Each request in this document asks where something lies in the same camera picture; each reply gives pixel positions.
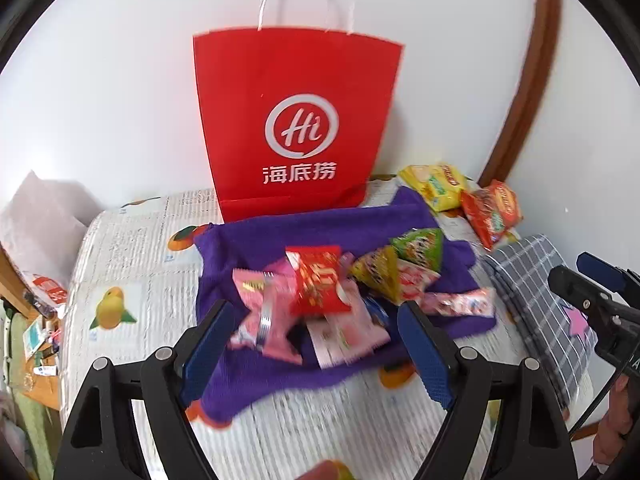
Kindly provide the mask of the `right hand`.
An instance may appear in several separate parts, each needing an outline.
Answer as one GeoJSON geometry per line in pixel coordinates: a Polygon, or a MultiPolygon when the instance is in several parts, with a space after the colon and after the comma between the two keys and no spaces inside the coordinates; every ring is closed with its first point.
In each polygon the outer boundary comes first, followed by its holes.
{"type": "Polygon", "coordinates": [[[600,420],[593,440],[593,463],[610,466],[625,445],[623,436],[632,427],[629,411],[628,377],[621,374],[608,393],[608,410],[600,420]]]}

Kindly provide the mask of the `left hand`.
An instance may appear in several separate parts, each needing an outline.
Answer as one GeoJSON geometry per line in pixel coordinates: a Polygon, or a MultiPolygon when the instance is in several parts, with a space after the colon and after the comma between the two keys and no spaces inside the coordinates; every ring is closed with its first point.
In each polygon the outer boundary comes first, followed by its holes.
{"type": "Polygon", "coordinates": [[[340,480],[341,475],[346,471],[348,468],[339,460],[324,460],[296,480],[340,480]]]}

